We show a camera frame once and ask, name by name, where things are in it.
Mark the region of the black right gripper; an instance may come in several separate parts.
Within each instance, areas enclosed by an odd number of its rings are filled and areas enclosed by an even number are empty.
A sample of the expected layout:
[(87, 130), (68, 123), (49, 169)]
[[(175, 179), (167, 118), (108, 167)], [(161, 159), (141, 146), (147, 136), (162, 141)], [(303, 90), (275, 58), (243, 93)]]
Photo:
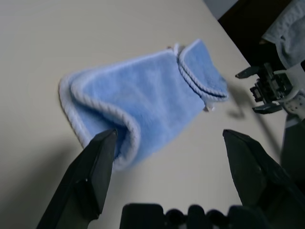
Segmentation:
[(254, 86), (250, 89), (256, 102), (267, 104), (253, 107), (256, 114), (272, 114), (282, 110), (279, 104), (271, 103), (284, 99), (291, 91), (292, 84), (285, 73), (276, 74), (270, 63), (250, 66), (235, 75), (237, 79), (246, 79), (257, 75)]

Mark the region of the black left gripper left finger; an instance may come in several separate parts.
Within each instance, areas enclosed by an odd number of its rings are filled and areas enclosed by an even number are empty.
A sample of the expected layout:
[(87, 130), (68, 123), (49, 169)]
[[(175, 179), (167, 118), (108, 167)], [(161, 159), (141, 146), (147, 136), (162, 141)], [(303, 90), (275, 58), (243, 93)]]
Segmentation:
[(112, 175), (117, 131), (97, 134), (69, 165), (39, 229), (86, 229), (99, 218)]

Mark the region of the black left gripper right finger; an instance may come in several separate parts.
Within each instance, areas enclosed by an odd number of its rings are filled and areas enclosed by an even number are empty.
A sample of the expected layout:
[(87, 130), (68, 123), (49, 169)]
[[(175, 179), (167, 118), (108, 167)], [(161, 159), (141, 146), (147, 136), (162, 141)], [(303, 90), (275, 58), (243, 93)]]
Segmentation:
[(273, 229), (305, 227), (305, 195), (250, 136), (223, 131), (235, 188), (243, 206), (260, 211)]

